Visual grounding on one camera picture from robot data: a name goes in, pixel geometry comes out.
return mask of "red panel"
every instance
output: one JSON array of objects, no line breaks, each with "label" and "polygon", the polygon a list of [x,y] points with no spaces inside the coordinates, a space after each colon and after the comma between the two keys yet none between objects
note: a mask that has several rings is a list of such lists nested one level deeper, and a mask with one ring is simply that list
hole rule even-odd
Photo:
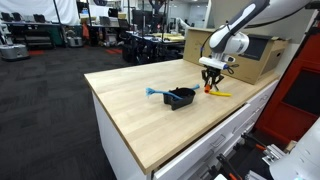
[{"label": "red panel", "polygon": [[318,117],[280,103],[271,118],[274,120],[268,121],[262,130],[271,133],[284,143],[289,143],[290,140],[298,141]]},{"label": "red panel", "polygon": [[309,60],[314,63],[320,63],[320,34],[311,35],[307,43],[304,45],[300,54],[298,55],[299,59]]},{"label": "red panel", "polygon": [[320,64],[302,59],[294,60],[256,124],[257,129],[284,143],[292,139],[298,140],[317,119],[314,115],[289,107],[282,102],[303,69],[320,72]]}]

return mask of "workbench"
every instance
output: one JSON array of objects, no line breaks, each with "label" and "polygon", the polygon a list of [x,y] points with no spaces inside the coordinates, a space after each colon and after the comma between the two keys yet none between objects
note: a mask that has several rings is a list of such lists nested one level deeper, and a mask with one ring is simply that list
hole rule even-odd
[{"label": "workbench", "polygon": [[[102,146],[118,180],[200,179],[250,131],[277,85],[272,74],[256,85],[225,76],[231,97],[204,93],[204,67],[184,60],[85,74],[91,87]],[[193,103],[171,110],[147,87],[193,87]]]}]

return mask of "lab equipment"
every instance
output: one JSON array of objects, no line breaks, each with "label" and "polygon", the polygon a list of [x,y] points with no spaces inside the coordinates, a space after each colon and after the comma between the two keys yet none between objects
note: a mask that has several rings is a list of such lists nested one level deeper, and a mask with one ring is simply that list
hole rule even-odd
[{"label": "lab equipment", "polygon": [[245,27],[259,27],[277,22],[303,8],[311,0],[252,0],[234,18],[222,25],[209,37],[212,50],[210,57],[202,57],[199,62],[206,66],[203,72],[205,86],[212,89],[223,79],[221,70],[233,73],[228,63],[235,62],[235,58],[227,54],[241,54],[249,45],[249,38],[240,30]]}]

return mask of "white cabinet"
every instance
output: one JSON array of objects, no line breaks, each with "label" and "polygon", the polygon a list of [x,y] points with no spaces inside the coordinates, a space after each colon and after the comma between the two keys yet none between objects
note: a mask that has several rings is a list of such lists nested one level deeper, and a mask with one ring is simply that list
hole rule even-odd
[{"label": "white cabinet", "polygon": [[194,142],[153,175],[143,174],[120,135],[111,123],[101,104],[94,97],[103,148],[119,180],[138,179],[206,179],[208,167],[218,163],[216,157],[227,156],[241,139],[240,135],[250,131],[269,100],[278,81],[247,101],[244,106],[231,114],[211,131]]}]

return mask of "black tray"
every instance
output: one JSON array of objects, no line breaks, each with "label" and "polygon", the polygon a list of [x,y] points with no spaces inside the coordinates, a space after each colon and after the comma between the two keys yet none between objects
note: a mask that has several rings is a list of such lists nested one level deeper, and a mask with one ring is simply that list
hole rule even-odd
[{"label": "black tray", "polygon": [[163,101],[165,104],[170,104],[171,109],[174,111],[176,109],[179,109],[183,106],[186,106],[188,104],[191,104],[193,101],[194,96],[196,95],[196,92],[189,88],[176,88],[175,90],[169,91],[182,99],[176,99],[170,95],[163,94]]}]

